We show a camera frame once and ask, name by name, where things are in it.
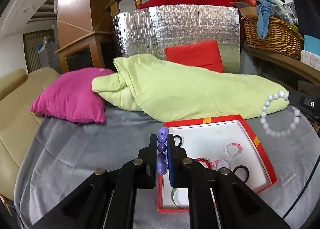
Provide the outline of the blue cloth in basket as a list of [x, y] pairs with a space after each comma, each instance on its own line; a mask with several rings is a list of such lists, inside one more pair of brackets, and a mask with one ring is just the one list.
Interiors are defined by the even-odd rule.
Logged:
[[274, 5], [271, 0], [260, 0], [257, 5], [257, 36], [265, 39], [268, 34], [270, 17], [274, 14]]

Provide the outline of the red shallow box tray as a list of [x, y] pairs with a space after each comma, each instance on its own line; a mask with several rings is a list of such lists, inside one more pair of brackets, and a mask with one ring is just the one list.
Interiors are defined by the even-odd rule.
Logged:
[[231, 171], [238, 165], [249, 170], [246, 185], [256, 193], [272, 187], [277, 176], [260, 140], [240, 115], [164, 123], [187, 156], [205, 168]]

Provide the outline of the magenta pillow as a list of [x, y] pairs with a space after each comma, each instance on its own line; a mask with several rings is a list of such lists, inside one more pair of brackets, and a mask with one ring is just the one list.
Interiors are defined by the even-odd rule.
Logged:
[[64, 73], [43, 90], [29, 110], [74, 123], [103, 123], [105, 103], [93, 92], [92, 80], [113, 73], [93, 67]]

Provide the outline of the red cushion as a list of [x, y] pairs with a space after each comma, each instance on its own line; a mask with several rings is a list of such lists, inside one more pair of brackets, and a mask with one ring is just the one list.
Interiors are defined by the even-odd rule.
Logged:
[[167, 60], [185, 66], [205, 68], [223, 73], [223, 63], [217, 40], [203, 41], [164, 49]]

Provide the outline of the light green folded duvet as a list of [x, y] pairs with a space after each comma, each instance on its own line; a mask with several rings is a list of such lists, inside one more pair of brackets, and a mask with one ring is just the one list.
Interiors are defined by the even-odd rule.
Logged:
[[126, 111], [160, 122], [240, 115], [259, 117], [270, 95], [288, 91], [256, 75], [218, 73], [157, 59], [115, 58], [117, 71], [92, 80], [93, 92]]

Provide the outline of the brown wooden cabinet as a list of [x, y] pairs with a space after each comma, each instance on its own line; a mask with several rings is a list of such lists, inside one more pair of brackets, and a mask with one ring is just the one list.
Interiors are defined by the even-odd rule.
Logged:
[[56, 0], [56, 51], [63, 72], [98, 67], [114, 70], [117, 56], [109, 0]]

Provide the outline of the maroon bangle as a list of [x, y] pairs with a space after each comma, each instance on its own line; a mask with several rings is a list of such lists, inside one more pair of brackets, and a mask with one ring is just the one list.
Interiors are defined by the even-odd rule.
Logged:
[[242, 182], [246, 183], [249, 179], [249, 170], [245, 165], [238, 165], [233, 169], [233, 173], [238, 176]]

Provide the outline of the silver foil insulation sheet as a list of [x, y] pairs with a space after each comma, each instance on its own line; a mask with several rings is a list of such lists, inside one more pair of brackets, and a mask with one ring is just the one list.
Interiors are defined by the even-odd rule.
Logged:
[[113, 18], [119, 55], [149, 53], [165, 60], [165, 48], [217, 40], [223, 67], [240, 72], [240, 19], [237, 8], [213, 5], [162, 5]]

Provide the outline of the blue paper box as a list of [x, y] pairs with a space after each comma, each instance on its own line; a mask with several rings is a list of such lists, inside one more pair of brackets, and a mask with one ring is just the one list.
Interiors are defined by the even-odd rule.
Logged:
[[320, 39], [304, 35], [304, 50], [320, 56]]

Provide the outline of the wooden shelf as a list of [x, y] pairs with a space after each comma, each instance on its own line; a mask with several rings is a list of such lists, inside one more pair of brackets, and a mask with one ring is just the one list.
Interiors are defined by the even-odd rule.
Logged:
[[272, 53], [270, 51], [250, 48], [248, 46], [244, 46], [244, 51], [248, 54], [251, 54], [253, 57], [260, 58], [262, 60], [286, 68], [287, 70], [292, 71], [299, 76], [307, 79], [311, 83], [319, 86], [319, 71], [309, 65], [300, 62], [299, 60], [293, 59], [289, 56]]

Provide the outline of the beige leather sofa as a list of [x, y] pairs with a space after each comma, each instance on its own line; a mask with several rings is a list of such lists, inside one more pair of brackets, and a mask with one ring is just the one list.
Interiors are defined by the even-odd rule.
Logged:
[[42, 122], [29, 108], [60, 77], [52, 68], [27, 73], [16, 69], [1, 77], [1, 194], [14, 199], [14, 189], [24, 156]]

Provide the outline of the grey bed blanket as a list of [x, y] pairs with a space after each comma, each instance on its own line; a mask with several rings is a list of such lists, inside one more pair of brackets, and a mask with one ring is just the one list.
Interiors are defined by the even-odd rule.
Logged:
[[[45, 117], [18, 172], [14, 205], [31, 228], [97, 168], [108, 171], [134, 159], [161, 127], [143, 112], [114, 106], [106, 122], [75, 124]], [[272, 138], [260, 120], [248, 124], [261, 141], [277, 174], [277, 183], [260, 193], [291, 228], [306, 228], [319, 215], [319, 137], [302, 117], [286, 138]]]

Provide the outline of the wicker basket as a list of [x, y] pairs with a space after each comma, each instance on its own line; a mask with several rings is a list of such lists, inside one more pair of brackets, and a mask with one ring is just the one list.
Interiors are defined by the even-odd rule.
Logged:
[[250, 48], [270, 51], [273, 53], [299, 59], [304, 38], [286, 22], [270, 17], [267, 36], [261, 39], [257, 35], [257, 15], [244, 16], [241, 19], [244, 25], [247, 45]]

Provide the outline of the dark navy hanging bag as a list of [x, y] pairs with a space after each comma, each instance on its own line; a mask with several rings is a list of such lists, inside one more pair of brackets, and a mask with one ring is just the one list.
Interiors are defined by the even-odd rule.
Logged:
[[293, 0], [298, 17], [298, 29], [302, 35], [319, 39], [319, 14], [310, 0]]

